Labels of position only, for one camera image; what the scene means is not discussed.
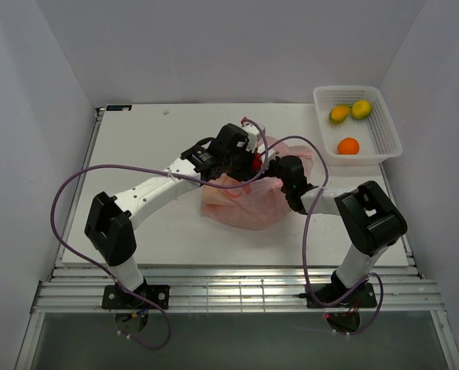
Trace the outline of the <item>pink plastic bag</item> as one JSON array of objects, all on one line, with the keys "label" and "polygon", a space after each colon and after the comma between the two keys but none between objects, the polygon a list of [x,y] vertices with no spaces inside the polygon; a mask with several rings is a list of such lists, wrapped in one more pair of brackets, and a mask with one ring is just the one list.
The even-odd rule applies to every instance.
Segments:
[{"label": "pink plastic bag", "polygon": [[283,182],[265,177],[234,189],[203,186],[201,214],[232,227],[263,230],[292,212]]}]

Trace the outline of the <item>fake orange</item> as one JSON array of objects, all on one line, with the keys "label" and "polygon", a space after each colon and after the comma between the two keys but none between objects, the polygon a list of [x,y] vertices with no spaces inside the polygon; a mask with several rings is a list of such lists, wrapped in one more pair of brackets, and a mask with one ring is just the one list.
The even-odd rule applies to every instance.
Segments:
[{"label": "fake orange", "polygon": [[336,152],[339,155],[357,155],[360,152],[360,144],[356,139],[346,137],[338,143]]}]

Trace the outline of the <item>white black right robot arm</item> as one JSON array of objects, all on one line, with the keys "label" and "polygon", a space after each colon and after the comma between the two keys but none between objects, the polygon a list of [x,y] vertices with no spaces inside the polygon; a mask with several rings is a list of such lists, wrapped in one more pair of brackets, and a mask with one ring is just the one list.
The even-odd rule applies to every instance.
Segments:
[{"label": "white black right robot arm", "polygon": [[345,191],[310,184],[297,156],[276,157],[265,175],[280,179],[290,208],[306,216],[304,241],[313,214],[341,218],[351,241],[349,250],[331,281],[318,291],[307,284],[305,296],[327,305],[350,305],[381,255],[407,232],[405,218],[375,181]]}]

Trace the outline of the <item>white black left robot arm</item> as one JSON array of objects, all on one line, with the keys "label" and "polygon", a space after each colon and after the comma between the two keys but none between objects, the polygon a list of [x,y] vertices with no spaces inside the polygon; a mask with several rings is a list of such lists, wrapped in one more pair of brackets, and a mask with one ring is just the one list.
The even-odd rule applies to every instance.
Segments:
[{"label": "white black left robot arm", "polygon": [[180,195],[234,174],[241,182],[260,170],[258,149],[265,145],[265,128],[243,120],[222,126],[215,138],[199,140],[163,171],[113,196],[98,193],[92,200],[85,235],[99,251],[114,280],[122,285],[120,300],[129,308],[146,298],[143,276],[135,261],[134,231],[149,216]]}]

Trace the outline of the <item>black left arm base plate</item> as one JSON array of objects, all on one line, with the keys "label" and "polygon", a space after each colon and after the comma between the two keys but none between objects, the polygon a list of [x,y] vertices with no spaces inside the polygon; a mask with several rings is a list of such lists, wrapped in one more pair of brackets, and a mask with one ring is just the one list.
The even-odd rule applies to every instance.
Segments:
[{"label": "black left arm base plate", "polygon": [[162,309],[169,307],[170,286],[167,284],[142,284],[134,294],[127,293],[118,284],[107,285],[103,291],[101,308],[108,310],[153,308],[151,304],[145,302],[146,299]]}]

